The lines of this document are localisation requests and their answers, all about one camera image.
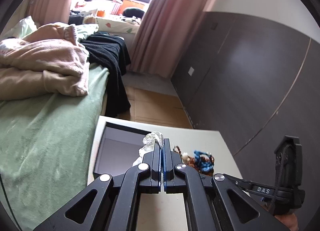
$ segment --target green blanket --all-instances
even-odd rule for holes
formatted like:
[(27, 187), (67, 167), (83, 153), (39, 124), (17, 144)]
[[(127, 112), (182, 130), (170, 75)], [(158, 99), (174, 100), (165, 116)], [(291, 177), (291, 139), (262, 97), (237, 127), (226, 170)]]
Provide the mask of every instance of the green blanket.
[[(0, 172), (23, 230), (33, 230), (85, 188), (107, 77), (106, 68), (92, 64), (85, 97), (0, 101)], [(8, 209), (1, 187), (0, 200)]]

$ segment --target electrical outlet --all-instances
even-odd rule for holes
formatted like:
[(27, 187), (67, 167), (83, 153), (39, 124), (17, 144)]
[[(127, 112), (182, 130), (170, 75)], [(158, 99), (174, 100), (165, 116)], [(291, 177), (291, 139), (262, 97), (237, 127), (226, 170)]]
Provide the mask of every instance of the electrical outlet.
[(190, 76), (192, 76), (192, 74), (193, 74), (194, 71), (195, 71), (195, 70), (194, 70), (192, 67), (190, 67), (190, 69), (189, 69), (189, 71), (188, 71), (188, 74), (189, 74)]

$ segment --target beige blanket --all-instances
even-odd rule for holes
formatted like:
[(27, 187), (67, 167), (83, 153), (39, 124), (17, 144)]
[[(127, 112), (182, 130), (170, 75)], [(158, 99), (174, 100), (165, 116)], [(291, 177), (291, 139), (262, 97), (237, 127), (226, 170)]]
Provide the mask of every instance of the beige blanket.
[(49, 24), (23, 39), (0, 42), (0, 100), (59, 92), (88, 93), (88, 51), (73, 26)]

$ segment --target table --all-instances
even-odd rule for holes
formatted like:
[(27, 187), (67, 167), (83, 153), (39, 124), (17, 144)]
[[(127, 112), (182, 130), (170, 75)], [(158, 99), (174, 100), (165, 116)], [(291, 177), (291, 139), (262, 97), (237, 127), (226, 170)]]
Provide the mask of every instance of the table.
[[(90, 156), (88, 185), (94, 180), (93, 168), (98, 153), (100, 140), (106, 122), (142, 129), (159, 131), (164, 138), (169, 138), (171, 149), (179, 146), (182, 152), (193, 155), (194, 150), (210, 152), (214, 156), (214, 172), (226, 173), (242, 178), (226, 143), (219, 131), (184, 129), (168, 126), (156, 126), (100, 116), (94, 135)], [(142, 194), (137, 231), (188, 231), (184, 200), (182, 194), (166, 194), (161, 186), (159, 194)]]

